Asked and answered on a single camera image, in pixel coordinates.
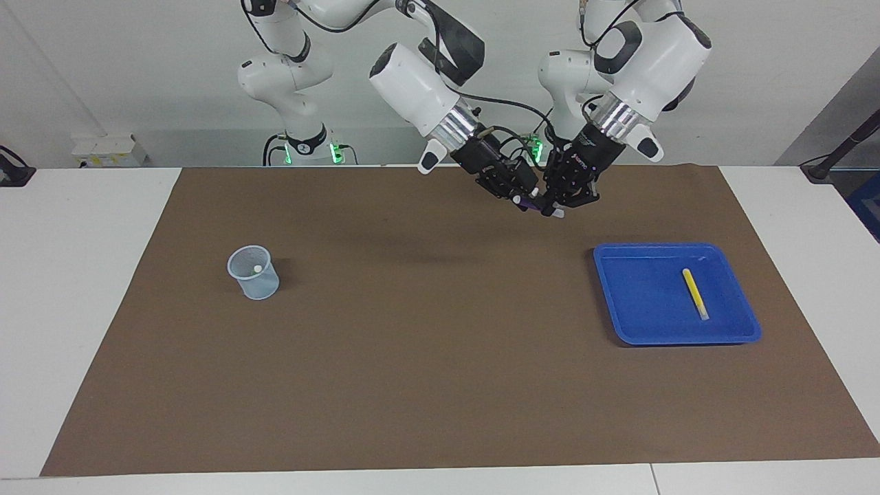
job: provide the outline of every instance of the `white wall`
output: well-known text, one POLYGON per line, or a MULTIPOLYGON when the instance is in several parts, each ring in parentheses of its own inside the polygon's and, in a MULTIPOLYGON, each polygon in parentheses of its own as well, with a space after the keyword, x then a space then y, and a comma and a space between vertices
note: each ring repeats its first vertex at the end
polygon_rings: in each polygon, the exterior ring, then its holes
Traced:
MULTIPOLYGON (((69 134, 93 127, 88 113, 107 131, 143 136, 161 166, 255 164, 262 139, 230 137, 264 136, 278 125, 272 109, 238 88, 238 65, 261 47, 232 0, 3 3, 84 104, 76 110, 54 94, 58 84, 45 84, 46 71, 34 69, 10 40, 9 21, 0 21, 0 139, 38 165, 70 164, 69 134), (218 145, 224 153, 211 152, 218 145)), ((537 65, 550 49, 578 47, 575 0, 439 3, 487 41, 487 65, 468 91, 549 108, 537 65)), ((656 126, 670 163, 773 164, 880 45, 878 0, 685 4, 716 48, 689 100, 656 126)), ((414 46, 422 28, 388 11, 351 33, 309 31, 337 64, 333 79, 309 91, 326 121, 364 148, 362 161, 415 160, 422 142, 374 93, 367 74, 385 47, 414 46), (386 135, 387 145, 373 145, 386 135)), ((522 131, 538 123, 491 106, 483 120, 522 131)), ((628 154, 621 161, 639 160, 628 154)))

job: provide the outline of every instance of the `blue tray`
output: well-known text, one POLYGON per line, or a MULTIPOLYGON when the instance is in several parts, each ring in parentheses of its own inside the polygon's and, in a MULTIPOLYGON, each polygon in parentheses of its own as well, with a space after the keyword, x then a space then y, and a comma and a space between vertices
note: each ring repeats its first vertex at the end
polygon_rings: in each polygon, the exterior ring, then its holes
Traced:
POLYGON ((594 254, 617 335, 632 345, 745 344, 761 327, 721 249, 711 244, 604 244, 594 254), (700 288, 700 314, 682 270, 700 288))

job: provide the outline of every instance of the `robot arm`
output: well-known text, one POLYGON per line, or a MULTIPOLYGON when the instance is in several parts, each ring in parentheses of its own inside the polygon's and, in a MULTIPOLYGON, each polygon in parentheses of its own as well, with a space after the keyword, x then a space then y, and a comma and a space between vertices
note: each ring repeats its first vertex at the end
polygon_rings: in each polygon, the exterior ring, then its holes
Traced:
MULTIPOLYGON (((412 51, 391 45, 370 72, 383 99, 429 140, 419 170, 429 174, 447 155, 476 176, 476 182, 521 211, 543 210, 538 177, 525 158, 511 159, 465 101, 412 51)), ((557 217, 562 211, 552 212, 557 217)))
POLYGON ((317 106, 300 92, 328 80, 333 61, 312 43, 300 16, 276 0, 242 0, 248 18, 269 53, 241 64, 238 82, 254 98, 273 107, 284 121, 288 153, 297 163, 334 161, 333 132, 318 117, 317 106))
POLYGON ((451 156, 492 195, 511 200, 522 211, 542 209, 538 177, 526 159, 504 156, 495 128, 483 125, 451 89, 465 84, 483 65, 485 44, 473 30, 430 0, 297 1, 304 15, 337 33, 392 6, 424 25, 429 35, 419 45, 422 58, 395 43, 370 74, 389 106, 429 140, 419 170, 429 174, 451 156))
POLYGON ((238 81, 252 98, 273 107, 284 121, 288 151, 297 163, 334 159, 333 132, 318 118, 318 109, 300 92, 333 75, 333 63, 302 26, 302 17, 343 33, 391 8, 429 29, 420 45, 454 85, 463 85, 483 64, 485 45, 479 36, 430 0, 241 0, 242 8, 269 53, 243 63, 238 81), (440 40, 440 51, 436 43, 440 40))
POLYGON ((582 2, 582 34, 590 50, 553 52, 542 64, 540 79, 554 97, 554 126, 564 143, 554 147, 547 165, 548 204, 597 201, 599 175, 627 146, 652 161, 662 159, 650 127, 687 95, 711 51, 711 41, 677 0, 642 0, 635 4, 640 20, 614 24, 628 4, 582 2), (598 103, 583 104, 591 93, 602 94, 592 99, 598 103), (578 123, 586 125, 574 135, 578 123))

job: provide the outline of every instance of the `electrical socket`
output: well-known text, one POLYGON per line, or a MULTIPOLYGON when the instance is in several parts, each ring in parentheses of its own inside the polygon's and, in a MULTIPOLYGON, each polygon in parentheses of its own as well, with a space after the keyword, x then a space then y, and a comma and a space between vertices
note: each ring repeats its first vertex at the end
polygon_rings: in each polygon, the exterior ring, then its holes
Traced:
POLYGON ((143 147, 131 134, 104 137, 73 136, 71 155, 80 168, 139 167, 147 158, 143 147))

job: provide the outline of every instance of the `black stand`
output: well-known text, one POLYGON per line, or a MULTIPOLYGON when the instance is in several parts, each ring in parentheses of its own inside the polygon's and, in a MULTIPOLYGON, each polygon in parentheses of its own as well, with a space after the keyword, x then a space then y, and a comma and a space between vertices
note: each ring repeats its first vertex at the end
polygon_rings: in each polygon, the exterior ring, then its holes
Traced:
POLYGON ((0 170, 8 179, 0 181, 0 188, 23 188, 37 172, 29 166, 14 166, 5 156, 0 155, 0 170))
POLYGON ((847 138, 832 154, 828 155, 822 163, 816 166, 802 166, 803 174, 807 176, 807 180, 814 184, 831 184, 828 174, 831 169, 837 165, 843 157, 847 156, 850 151, 859 145, 862 141, 871 137, 877 129, 880 129, 880 110, 874 112, 870 118, 865 121, 859 129, 847 138))

